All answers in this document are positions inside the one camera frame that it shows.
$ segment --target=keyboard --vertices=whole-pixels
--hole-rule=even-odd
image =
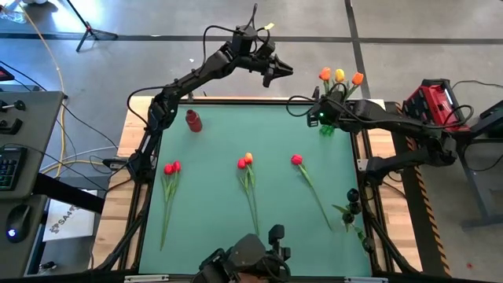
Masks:
[[[16,188],[16,181],[21,174],[26,152],[24,147],[0,148],[0,192]]]

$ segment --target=yellow cable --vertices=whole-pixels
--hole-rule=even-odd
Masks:
[[[49,55],[50,55],[51,59],[53,60],[54,65],[56,66],[57,75],[60,78],[61,91],[64,93],[63,76],[61,75],[60,66],[57,64],[57,61],[56,61],[56,58],[53,55],[53,52],[49,48],[49,45],[47,45],[47,42],[44,39],[44,37],[42,36],[42,34],[40,33],[39,29],[37,28],[37,25],[33,22],[33,20],[31,19],[30,15],[28,15],[28,13],[26,13],[26,10],[21,5],[20,0],[16,0],[16,2],[18,4],[18,6],[23,10],[24,15],[26,16],[26,18],[28,19],[28,21],[30,22],[30,24],[33,26],[33,28],[37,32],[37,35],[39,35],[39,38],[42,40],[42,43],[44,44],[44,46],[46,47],[47,51],[49,52]],[[60,153],[60,160],[59,161],[61,162],[63,160],[64,152],[66,150],[65,143],[64,143],[65,138],[64,138],[64,107],[63,106],[61,106],[61,110],[60,110],[60,121],[61,121],[61,153]],[[60,175],[61,166],[62,166],[61,164],[58,164],[58,166],[57,166],[56,177]]]
[[[65,162],[62,162],[62,164],[64,165],[67,165],[67,164],[75,164],[75,163],[82,163],[82,164],[94,164],[94,165],[100,165],[100,166],[104,166],[104,164],[102,163],[99,163],[99,162],[91,162],[89,160],[72,160],[72,161],[65,161]],[[56,169],[58,167],[58,165],[61,165],[61,164],[55,164],[47,169],[45,169],[42,174],[47,174],[49,172],[51,172],[52,170]]]

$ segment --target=yellow tulip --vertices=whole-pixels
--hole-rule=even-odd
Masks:
[[[246,164],[252,164],[253,163],[253,155],[251,153],[246,153],[244,155],[244,162],[246,162]]]
[[[341,83],[344,81],[343,69],[336,69],[336,82]]]

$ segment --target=orange tulip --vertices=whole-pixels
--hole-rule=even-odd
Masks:
[[[359,86],[363,83],[363,77],[364,75],[362,73],[356,72],[356,74],[353,75],[353,84],[356,86]]]
[[[251,153],[244,154],[244,161],[246,162],[246,164],[252,164],[253,163],[253,155]]]
[[[328,82],[330,80],[330,68],[329,67],[324,67],[320,75],[318,76],[322,81]]]

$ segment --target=red bottle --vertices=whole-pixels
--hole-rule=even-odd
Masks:
[[[203,129],[199,114],[192,109],[187,110],[185,121],[187,121],[187,125],[189,125],[190,130],[194,133],[200,132]]]

